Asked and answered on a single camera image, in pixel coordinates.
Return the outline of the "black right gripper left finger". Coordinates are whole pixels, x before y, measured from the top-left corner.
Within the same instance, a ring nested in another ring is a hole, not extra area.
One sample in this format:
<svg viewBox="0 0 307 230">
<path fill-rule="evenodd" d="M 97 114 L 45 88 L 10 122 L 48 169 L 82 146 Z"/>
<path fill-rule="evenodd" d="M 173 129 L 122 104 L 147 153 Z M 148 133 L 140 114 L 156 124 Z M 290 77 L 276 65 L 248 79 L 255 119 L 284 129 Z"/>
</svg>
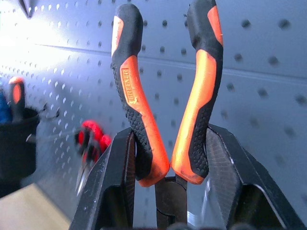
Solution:
<svg viewBox="0 0 307 230">
<path fill-rule="evenodd" d="M 128 230 L 133 227 L 135 138 L 118 132 L 91 169 L 69 230 Z"/>
</svg>

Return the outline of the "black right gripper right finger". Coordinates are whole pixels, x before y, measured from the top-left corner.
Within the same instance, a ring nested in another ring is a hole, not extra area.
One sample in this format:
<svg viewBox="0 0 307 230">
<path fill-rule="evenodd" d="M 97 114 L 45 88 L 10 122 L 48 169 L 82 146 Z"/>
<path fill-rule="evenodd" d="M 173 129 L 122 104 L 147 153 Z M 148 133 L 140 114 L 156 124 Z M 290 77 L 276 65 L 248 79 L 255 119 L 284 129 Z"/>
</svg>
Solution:
<svg viewBox="0 0 307 230">
<path fill-rule="evenodd" d="M 228 230 L 239 223 L 257 230 L 307 230 L 266 168 L 231 132 L 209 125 L 206 154 L 211 185 Z"/>
</svg>

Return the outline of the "orange and black pliers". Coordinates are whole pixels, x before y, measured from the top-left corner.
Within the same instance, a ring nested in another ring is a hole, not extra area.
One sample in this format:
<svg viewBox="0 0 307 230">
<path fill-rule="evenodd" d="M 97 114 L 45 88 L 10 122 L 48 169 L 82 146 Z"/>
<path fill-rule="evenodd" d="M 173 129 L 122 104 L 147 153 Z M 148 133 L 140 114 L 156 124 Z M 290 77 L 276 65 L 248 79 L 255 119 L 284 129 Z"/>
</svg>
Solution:
<svg viewBox="0 0 307 230">
<path fill-rule="evenodd" d="M 171 157 L 140 80 L 142 15 L 134 4 L 127 3 L 116 9 L 113 22 L 111 66 L 135 136 L 136 179 L 142 187 L 155 188 L 159 229 L 187 225 L 187 184 L 201 184 L 209 173 L 207 129 L 223 70 L 223 34 L 216 1 L 193 0 L 187 12 L 196 72 Z"/>
</svg>

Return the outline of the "white metal pegboard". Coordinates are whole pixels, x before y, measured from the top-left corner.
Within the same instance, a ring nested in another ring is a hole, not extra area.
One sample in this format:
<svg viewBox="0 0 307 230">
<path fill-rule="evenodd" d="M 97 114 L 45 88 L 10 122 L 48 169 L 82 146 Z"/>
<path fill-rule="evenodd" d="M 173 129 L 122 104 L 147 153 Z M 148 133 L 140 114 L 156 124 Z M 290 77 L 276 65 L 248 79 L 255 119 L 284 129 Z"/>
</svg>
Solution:
<svg viewBox="0 0 307 230">
<path fill-rule="evenodd" d="M 190 0 L 0 0 L 0 81 L 21 76 L 37 128 L 36 183 L 73 218 L 80 160 L 70 133 L 87 119 L 110 136 L 127 128 L 111 69 L 117 6 L 144 20 L 139 72 L 168 154 L 195 74 Z M 262 163 L 307 225 L 307 0 L 216 0 L 224 69 L 210 122 L 232 132 Z"/>
</svg>

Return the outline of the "black tool holder cup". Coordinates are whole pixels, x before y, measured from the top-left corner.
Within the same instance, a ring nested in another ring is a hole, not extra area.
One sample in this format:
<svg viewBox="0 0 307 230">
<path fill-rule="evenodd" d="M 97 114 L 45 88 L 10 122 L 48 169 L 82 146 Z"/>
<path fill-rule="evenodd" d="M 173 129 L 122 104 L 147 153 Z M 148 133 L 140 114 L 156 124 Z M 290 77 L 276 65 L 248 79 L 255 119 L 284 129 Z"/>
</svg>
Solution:
<svg viewBox="0 0 307 230">
<path fill-rule="evenodd" d="M 29 135 L 36 135 L 39 114 L 25 108 L 24 119 L 0 124 L 0 181 L 16 182 L 36 170 L 36 143 L 27 142 Z"/>
</svg>

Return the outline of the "red handled pliers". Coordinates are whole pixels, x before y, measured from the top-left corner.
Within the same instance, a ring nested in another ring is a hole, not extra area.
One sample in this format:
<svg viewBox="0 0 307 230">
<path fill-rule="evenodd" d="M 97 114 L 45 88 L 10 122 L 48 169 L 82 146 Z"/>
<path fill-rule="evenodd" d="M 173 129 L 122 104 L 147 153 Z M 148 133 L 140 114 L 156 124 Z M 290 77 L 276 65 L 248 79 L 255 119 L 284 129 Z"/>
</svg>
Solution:
<svg viewBox="0 0 307 230">
<path fill-rule="evenodd" d="M 91 169 L 111 145 L 111 137 L 104 133 L 94 120 L 86 120 L 74 135 L 77 154 L 81 157 L 81 166 L 76 181 L 77 195 L 83 190 Z"/>
</svg>

